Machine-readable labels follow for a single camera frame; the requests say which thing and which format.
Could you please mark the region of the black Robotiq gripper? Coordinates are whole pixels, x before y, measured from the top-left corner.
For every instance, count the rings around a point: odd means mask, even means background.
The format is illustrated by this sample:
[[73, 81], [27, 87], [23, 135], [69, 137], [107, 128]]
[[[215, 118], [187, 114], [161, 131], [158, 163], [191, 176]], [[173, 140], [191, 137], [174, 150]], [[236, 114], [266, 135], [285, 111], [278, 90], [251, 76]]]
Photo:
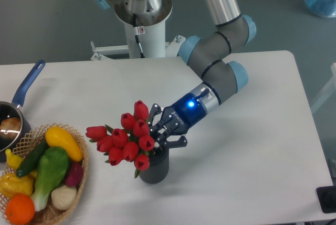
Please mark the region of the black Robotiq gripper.
[[[201, 99], [206, 95], [207, 93], [188, 93], [165, 108], [158, 104], [152, 105], [146, 122], [150, 125], [150, 136], [156, 141], [156, 148], [187, 146], [187, 139], [182, 135], [206, 116], [206, 108], [201, 104]], [[168, 141], [170, 136], [180, 137], [178, 140]]]

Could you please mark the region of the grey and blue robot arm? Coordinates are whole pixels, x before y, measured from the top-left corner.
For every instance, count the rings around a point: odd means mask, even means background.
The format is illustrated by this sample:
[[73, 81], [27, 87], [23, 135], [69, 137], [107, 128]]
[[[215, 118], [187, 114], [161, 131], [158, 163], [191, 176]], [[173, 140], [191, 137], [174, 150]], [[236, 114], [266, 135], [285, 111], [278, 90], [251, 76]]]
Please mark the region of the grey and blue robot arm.
[[177, 37], [167, 44], [165, 22], [172, 0], [94, 0], [100, 8], [113, 8], [123, 22], [130, 58], [180, 57], [201, 83], [174, 104], [153, 105], [147, 124], [155, 148], [187, 144], [187, 131], [248, 82], [245, 68], [223, 58], [256, 34], [253, 20], [242, 15], [236, 0], [206, 0], [216, 26], [207, 39]]

